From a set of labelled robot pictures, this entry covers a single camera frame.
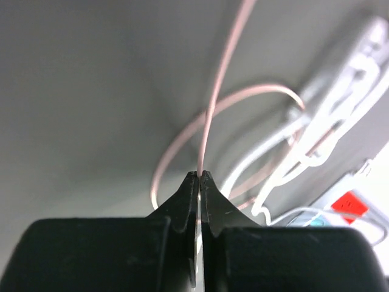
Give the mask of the white power strip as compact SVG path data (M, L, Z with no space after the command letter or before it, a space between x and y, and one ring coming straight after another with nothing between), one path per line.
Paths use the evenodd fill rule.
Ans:
M304 126L320 138L341 139L387 90L388 20L362 15L341 30L319 59L299 95Z

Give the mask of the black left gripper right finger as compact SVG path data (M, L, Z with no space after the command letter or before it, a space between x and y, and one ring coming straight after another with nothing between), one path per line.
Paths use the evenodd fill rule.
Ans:
M205 291L387 291L363 235L350 228L262 227L199 181Z

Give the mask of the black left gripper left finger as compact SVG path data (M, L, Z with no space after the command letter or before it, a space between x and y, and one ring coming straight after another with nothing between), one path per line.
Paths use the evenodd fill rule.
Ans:
M143 218L50 218L21 236L2 291L190 291L196 285L199 180Z

